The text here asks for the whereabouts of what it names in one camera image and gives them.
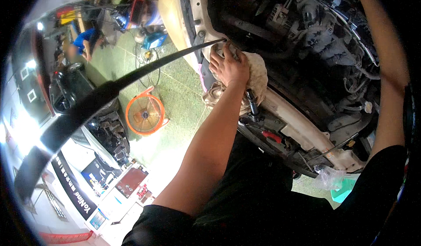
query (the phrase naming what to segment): person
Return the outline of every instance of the person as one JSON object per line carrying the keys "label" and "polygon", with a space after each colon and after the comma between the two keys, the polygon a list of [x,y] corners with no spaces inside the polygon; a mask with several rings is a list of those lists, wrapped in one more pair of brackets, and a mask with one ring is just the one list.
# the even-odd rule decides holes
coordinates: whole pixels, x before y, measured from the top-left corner
{"label": "person", "polygon": [[361,0],[380,59],[381,112],[372,155],[335,210],[291,191],[291,171],[236,134],[249,78],[247,58],[228,46],[210,69],[227,86],[195,134],[173,180],[145,206],[123,245],[370,245],[402,185],[403,101],[409,83],[403,47],[378,0]]}
{"label": "person", "polygon": [[82,55],[86,61],[91,61],[93,51],[103,42],[104,37],[102,37],[101,31],[93,27],[77,36],[67,49],[67,55],[70,59],[73,59],[76,55]]}

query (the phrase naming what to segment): forearm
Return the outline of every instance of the forearm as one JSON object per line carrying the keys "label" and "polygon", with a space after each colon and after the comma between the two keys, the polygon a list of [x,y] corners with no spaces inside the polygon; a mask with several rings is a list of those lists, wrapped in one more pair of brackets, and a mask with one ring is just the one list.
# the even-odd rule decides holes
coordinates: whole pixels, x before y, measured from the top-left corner
{"label": "forearm", "polygon": [[382,81],[388,80],[403,93],[409,82],[405,51],[395,27],[379,0],[360,0],[380,59]]}
{"label": "forearm", "polygon": [[173,180],[153,204],[197,215],[224,175],[245,85],[230,84],[192,139]]}
{"label": "forearm", "polygon": [[395,144],[404,145],[403,100],[409,82],[406,55],[392,21],[380,1],[361,0],[380,59],[381,99],[371,157]]}
{"label": "forearm", "polygon": [[216,178],[222,177],[227,166],[238,125],[238,114],[245,84],[232,82],[218,104],[203,122],[187,149],[185,159],[198,159],[213,165]]}
{"label": "forearm", "polygon": [[91,51],[91,48],[89,47],[89,42],[87,40],[84,40],[83,45],[85,46],[85,49],[86,49],[86,56],[89,56],[90,51]]}

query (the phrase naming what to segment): plastic bag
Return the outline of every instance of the plastic bag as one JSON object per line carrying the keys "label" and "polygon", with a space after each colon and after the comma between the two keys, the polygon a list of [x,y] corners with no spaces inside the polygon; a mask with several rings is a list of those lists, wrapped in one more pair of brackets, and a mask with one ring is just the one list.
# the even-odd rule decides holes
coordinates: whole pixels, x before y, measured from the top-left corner
{"label": "plastic bag", "polygon": [[342,188],[345,171],[335,170],[327,165],[315,165],[314,170],[319,174],[314,181],[315,187],[324,190],[338,190]]}

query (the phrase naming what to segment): red barrier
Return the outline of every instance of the red barrier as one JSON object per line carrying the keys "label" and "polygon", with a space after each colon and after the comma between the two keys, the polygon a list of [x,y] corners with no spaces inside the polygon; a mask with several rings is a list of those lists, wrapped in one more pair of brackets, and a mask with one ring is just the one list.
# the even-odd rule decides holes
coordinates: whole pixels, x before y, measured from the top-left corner
{"label": "red barrier", "polygon": [[80,241],[87,241],[92,236],[93,231],[79,234],[51,234],[39,232],[41,238],[48,244],[67,244]]}

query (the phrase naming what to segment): black shirt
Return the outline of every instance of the black shirt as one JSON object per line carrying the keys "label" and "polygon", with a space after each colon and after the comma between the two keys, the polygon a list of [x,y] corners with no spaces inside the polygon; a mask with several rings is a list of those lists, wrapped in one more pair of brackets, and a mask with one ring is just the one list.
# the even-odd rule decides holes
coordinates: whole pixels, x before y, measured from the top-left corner
{"label": "black shirt", "polygon": [[333,210],[291,191],[291,170],[237,133],[224,177],[198,217],[144,207],[123,245],[370,245],[403,181],[406,150],[377,153]]}

